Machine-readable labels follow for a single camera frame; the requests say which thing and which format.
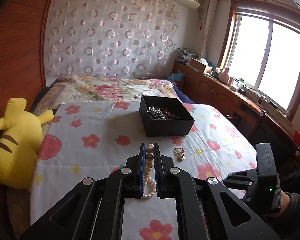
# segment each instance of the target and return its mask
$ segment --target hand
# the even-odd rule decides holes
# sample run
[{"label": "hand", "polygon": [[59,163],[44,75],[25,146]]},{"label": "hand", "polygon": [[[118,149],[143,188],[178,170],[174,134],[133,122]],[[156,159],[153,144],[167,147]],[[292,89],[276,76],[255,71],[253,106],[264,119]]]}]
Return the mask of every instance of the hand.
[{"label": "hand", "polygon": [[282,215],[290,205],[290,197],[285,194],[283,191],[281,191],[281,209],[279,213],[270,214],[269,217],[271,218],[277,218],[280,215]]}]

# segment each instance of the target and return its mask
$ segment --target necklace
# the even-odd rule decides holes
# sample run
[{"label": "necklace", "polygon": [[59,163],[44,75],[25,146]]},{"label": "necklace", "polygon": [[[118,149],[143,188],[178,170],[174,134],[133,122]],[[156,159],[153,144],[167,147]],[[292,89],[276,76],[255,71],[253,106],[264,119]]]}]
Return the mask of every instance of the necklace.
[{"label": "necklace", "polygon": [[155,180],[151,179],[150,172],[153,167],[153,144],[148,144],[146,148],[146,171],[145,171],[145,179],[144,179],[144,187],[149,185],[151,187],[151,192],[149,194],[144,194],[142,198],[151,198],[157,192],[155,186]]}]

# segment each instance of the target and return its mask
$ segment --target window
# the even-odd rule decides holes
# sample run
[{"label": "window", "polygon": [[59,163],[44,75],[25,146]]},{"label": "window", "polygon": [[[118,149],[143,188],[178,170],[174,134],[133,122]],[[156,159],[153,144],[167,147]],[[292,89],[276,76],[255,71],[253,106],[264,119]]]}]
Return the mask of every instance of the window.
[{"label": "window", "polygon": [[300,21],[260,4],[237,3],[233,15],[233,34],[229,31],[229,50],[223,55],[229,75],[242,77],[289,115],[300,93]]}]

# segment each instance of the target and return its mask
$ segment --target ring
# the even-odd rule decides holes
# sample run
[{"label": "ring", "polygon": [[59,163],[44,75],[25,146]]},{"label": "ring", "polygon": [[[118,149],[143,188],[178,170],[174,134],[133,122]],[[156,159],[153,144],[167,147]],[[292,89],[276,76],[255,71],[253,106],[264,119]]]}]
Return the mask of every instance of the ring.
[{"label": "ring", "polygon": [[173,150],[173,153],[175,154],[175,155],[180,155],[180,154],[182,154],[182,153],[184,153],[185,152],[185,150],[183,149],[183,148],[175,148],[174,150]]}]

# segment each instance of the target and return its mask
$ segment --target floral bedsheet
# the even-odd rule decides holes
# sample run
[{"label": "floral bedsheet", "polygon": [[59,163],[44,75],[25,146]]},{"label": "floral bedsheet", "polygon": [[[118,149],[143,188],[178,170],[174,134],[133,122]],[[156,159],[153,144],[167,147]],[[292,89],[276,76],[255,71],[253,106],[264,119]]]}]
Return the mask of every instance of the floral bedsheet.
[{"label": "floral bedsheet", "polygon": [[[160,152],[193,177],[219,180],[256,166],[256,151],[215,108],[184,104],[194,118],[187,136],[146,137],[139,102],[76,102],[62,105],[45,137],[34,173],[30,221],[34,223],[85,177],[103,179],[139,153],[140,143]],[[178,162],[173,149],[185,149]],[[238,197],[244,192],[234,190]],[[126,199],[122,239],[178,239],[174,199]]]},{"label": "floral bedsheet", "polygon": [[[119,79],[73,74],[60,77],[37,105],[34,114],[59,108],[64,103],[86,101],[140,101],[142,95],[178,98],[167,80]],[[51,122],[42,126],[43,134]]]}]

